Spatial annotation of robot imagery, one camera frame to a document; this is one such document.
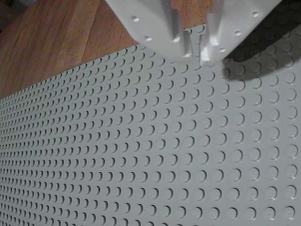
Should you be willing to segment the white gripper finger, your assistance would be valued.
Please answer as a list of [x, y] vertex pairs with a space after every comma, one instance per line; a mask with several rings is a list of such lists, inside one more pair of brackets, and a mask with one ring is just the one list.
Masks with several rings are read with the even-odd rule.
[[215, 0], [200, 37], [200, 65], [214, 66], [222, 61], [279, 3], [279, 0]]
[[193, 50], [169, 0], [108, 0], [131, 37], [168, 60], [190, 60]]

